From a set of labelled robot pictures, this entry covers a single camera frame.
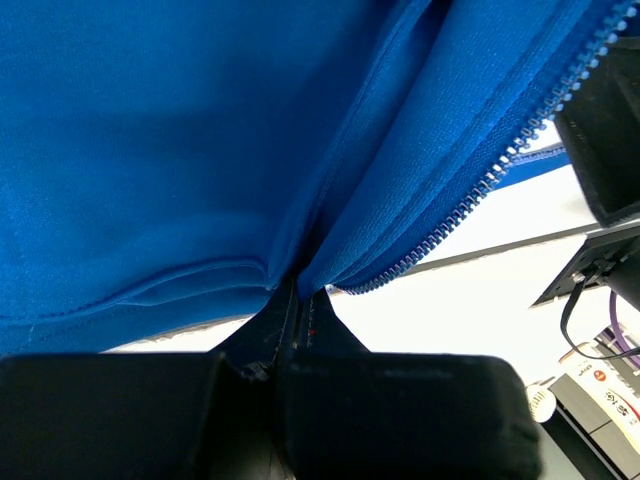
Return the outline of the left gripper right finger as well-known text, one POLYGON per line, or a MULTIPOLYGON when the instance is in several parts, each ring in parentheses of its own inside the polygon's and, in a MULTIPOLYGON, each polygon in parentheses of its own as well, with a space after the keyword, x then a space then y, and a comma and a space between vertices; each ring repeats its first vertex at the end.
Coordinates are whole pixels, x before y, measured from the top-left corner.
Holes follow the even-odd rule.
POLYGON ((299 479, 536 479, 539 434, 506 361, 374 353, 325 292, 293 298, 278 426, 299 479))

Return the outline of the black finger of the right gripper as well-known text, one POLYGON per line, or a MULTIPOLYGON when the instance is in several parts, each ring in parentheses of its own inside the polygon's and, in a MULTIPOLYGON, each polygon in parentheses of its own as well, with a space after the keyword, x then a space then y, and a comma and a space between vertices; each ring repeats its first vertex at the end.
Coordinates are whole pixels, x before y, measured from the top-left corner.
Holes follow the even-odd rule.
POLYGON ((554 120, 602 226, 639 215, 639 39, 624 37, 554 120))

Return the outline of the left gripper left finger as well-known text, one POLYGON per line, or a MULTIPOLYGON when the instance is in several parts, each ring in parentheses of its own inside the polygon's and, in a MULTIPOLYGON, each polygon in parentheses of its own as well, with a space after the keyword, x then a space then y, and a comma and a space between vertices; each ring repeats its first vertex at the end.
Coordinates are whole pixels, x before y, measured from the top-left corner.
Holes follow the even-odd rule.
POLYGON ((1 362, 5 479, 287 479, 272 432, 293 282, 203 353, 33 354, 1 362))

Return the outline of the blue zip jacket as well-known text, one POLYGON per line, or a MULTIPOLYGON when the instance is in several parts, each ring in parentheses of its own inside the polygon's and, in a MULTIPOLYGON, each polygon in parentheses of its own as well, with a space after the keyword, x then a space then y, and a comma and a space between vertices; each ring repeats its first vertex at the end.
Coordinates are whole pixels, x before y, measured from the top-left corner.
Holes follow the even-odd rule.
POLYGON ((639 30, 635 1, 5 1, 1 351, 366 293, 639 30))

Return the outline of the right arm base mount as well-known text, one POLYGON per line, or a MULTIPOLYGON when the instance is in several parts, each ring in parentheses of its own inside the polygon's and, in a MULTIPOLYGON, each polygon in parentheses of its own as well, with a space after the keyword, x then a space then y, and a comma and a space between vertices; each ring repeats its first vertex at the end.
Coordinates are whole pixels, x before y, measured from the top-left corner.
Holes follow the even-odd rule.
POLYGON ((587 235, 582 246, 562 267, 533 305, 569 295, 584 281, 586 289, 603 285, 621 263, 639 254, 639 224, 627 224, 587 235))

